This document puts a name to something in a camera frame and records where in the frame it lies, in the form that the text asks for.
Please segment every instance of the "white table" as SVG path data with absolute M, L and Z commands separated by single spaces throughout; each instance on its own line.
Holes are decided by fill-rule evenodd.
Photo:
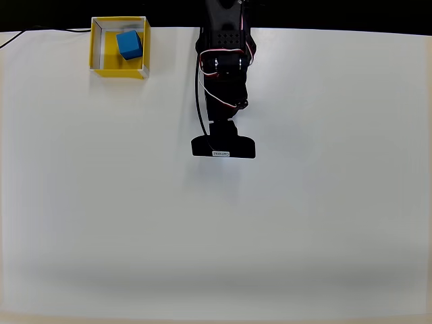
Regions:
M 192 156 L 197 34 L 153 28 L 145 81 L 90 75 L 87 34 L 27 32 L 0 51 L 1 309 L 427 313 L 427 38 L 253 30 L 247 160 Z

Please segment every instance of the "white cable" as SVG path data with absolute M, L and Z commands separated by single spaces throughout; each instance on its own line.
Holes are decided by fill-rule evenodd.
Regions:
M 249 66 L 251 66 L 252 63 L 254 63 L 254 55 L 253 55 L 252 51 L 250 50 L 248 42 L 246 42 L 246 46 L 248 47 L 248 50 L 249 50 L 249 53 L 250 53 L 251 59 L 250 59 L 250 62 L 249 62 Z
M 237 108 L 237 106 L 235 105 L 231 105 L 230 103 L 226 103 L 225 101 L 222 101 L 221 99 L 217 98 L 215 95 L 211 94 L 204 86 L 204 84 L 201 83 L 201 80 L 198 79 L 198 82 L 200 82 L 200 85 L 202 86 L 202 88 L 205 90 L 205 92 L 207 92 L 209 95 L 211 95 L 213 98 L 215 98 L 216 100 L 218 100 L 219 102 L 223 103 L 224 105 L 227 105 L 231 108 Z

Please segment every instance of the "black cable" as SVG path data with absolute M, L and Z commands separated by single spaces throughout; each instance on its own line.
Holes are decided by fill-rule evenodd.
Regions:
M 200 120 L 202 132 L 207 137 L 207 132 L 204 127 L 203 117 L 201 116 L 201 109 L 200 109 L 200 100 L 198 97 L 198 78 L 199 78 L 199 62 L 200 62 L 200 54 L 198 53 L 198 56 L 196 57 L 196 69 L 195 69 L 195 102 L 196 102 L 196 112 L 198 113 L 198 118 Z
M 44 26 L 33 26 L 27 29 L 24 29 L 17 33 L 14 37 L 9 39 L 6 43 L 0 45 L 0 49 L 4 48 L 7 44 L 9 44 L 11 41 L 13 41 L 15 38 L 17 38 L 19 35 L 22 35 L 27 30 L 59 30 L 61 32 L 90 32 L 90 29 L 84 29 L 84 30 L 74 30 L 74 29 L 63 29 L 63 28 L 50 28 L 50 27 L 44 27 Z

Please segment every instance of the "table surface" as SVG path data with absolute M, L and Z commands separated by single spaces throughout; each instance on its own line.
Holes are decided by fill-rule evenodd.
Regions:
M 426 313 L 426 38 L 254 29 L 243 160 L 191 154 L 197 34 L 153 28 L 144 81 L 90 74 L 87 34 L 28 32 L 1 52 L 1 309 Z

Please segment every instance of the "label sticker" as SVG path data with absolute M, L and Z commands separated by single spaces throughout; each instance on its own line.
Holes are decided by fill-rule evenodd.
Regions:
M 212 155 L 214 157 L 230 157 L 230 152 L 226 152 L 226 151 L 213 151 Z

